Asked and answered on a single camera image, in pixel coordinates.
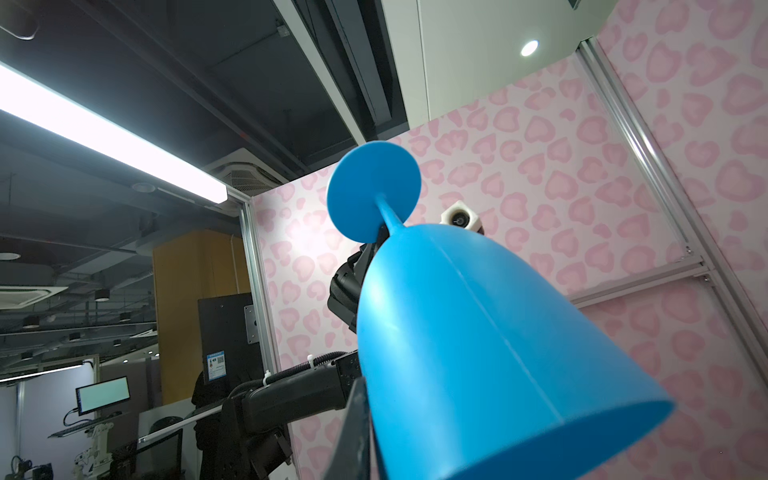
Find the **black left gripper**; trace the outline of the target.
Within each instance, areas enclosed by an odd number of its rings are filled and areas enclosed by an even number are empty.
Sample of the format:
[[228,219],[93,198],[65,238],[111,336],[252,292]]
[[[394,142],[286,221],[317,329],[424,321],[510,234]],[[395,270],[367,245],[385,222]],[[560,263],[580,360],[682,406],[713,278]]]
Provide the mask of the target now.
[[329,287],[328,309],[336,315],[352,333],[357,332],[357,314],[362,284],[369,266],[389,238],[389,230],[382,224],[374,243],[362,244],[337,269]]

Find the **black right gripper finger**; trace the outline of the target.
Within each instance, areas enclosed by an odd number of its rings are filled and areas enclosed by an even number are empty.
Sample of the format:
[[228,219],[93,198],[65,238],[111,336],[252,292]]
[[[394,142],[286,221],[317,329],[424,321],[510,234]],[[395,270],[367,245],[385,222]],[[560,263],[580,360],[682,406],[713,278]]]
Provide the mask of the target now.
[[366,380],[360,377],[353,383],[346,416],[324,479],[370,479],[375,444],[372,432]]

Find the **blue wine glass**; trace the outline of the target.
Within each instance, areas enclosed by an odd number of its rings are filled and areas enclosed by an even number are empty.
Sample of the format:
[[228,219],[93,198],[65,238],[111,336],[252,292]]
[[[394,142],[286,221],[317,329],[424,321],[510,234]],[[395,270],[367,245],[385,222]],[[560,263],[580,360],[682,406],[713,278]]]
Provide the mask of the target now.
[[370,142],[327,189],[373,243],[356,335],[387,479],[576,479],[674,410],[671,396],[517,255],[456,226],[407,226],[416,160]]

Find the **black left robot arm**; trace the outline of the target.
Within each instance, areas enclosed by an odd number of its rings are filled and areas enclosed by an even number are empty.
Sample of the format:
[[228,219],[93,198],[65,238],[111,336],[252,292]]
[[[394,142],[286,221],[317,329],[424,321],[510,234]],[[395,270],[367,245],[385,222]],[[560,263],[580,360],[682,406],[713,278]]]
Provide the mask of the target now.
[[330,352],[235,387],[222,403],[216,479],[266,479],[290,460],[284,432],[295,421],[345,410],[328,479],[370,479],[381,459],[357,352]]

